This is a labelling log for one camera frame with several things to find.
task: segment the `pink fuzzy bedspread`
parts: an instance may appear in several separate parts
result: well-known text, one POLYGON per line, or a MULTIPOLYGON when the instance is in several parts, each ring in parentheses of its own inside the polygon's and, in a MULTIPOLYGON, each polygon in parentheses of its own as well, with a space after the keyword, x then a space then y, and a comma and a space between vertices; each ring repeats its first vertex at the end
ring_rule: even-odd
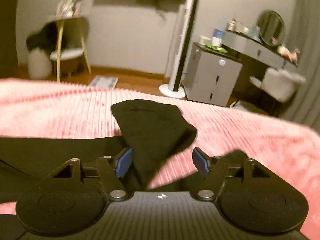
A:
MULTIPOLYGON (((127 99, 177 105, 198 129, 193 145, 168 160, 151 188, 195 172, 194 147, 212 156, 241 149, 306 196, 309 214, 301 231, 312 240, 320 239, 320 138, 305 126, 136 91, 6 79, 0 81, 0 136, 81 139, 120 135, 110 106, 127 99)), ((14 203, 0 205, 0 213, 14 213, 14 203)))

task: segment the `gold chair leg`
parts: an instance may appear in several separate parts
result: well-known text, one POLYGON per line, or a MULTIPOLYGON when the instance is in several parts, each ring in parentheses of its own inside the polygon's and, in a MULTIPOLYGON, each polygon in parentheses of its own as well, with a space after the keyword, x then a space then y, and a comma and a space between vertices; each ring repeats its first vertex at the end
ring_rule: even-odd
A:
POLYGON ((90 64, 89 64, 89 62, 88 62, 88 55, 87 55, 87 50, 86 50, 86 48, 85 48, 84 35, 83 35, 83 32, 82 32, 80 19, 77 19, 77 22, 78 22, 78 28, 79 28, 81 46, 82 46, 82 49, 83 49, 84 61, 85 61, 85 64, 87 65, 88 72, 91 73, 91 67, 90 67, 90 64))
POLYGON ((57 44, 57 81, 60 82, 60 58, 61 58, 61 42, 64 28, 64 20, 58 21, 58 44, 57 44))

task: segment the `drawer handle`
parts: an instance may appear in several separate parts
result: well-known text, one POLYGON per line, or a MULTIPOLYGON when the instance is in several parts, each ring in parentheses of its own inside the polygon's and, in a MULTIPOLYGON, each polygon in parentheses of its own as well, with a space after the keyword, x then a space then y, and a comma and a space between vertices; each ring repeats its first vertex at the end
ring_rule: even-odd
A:
POLYGON ((195 53, 193 59, 196 59, 196 56, 197 56, 198 52, 199 52, 199 49, 196 50, 196 53, 195 53))

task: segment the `small container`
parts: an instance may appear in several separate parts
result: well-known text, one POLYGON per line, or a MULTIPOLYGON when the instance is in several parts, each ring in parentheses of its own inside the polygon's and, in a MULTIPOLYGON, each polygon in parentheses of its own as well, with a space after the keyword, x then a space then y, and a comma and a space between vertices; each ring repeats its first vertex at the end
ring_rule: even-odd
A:
POLYGON ((252 38, 252 25, 250 24, 247 32, 248 37, 252 38))
POLYGON ((243 28, 243 33, 244 33, 244 34, 247 34, 248 31, 249 31, 249 29, 248 29, 247 27, 244 27, 244 28, 243 28))
POLYGON ((227 25, 227 30, 234 32, 236 30, 236 26, 237 26, 236 19, 232 19, 230 23, 227 25))
POLYGON ((255 29, 253 30, 252 38, 255 40, 258 40, 259 34, 260 34, 260 27, 256 26, 255 29))

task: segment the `curtain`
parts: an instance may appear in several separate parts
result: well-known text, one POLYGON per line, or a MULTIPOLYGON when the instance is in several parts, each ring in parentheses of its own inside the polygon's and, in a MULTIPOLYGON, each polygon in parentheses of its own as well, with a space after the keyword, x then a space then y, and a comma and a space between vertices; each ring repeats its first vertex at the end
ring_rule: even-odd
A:
POLYGON ((307 83, 282 107, 279 117, 320 132, 320 0, 296 0, 286 44, 290 50, 300 49, 298 72, 307 83))

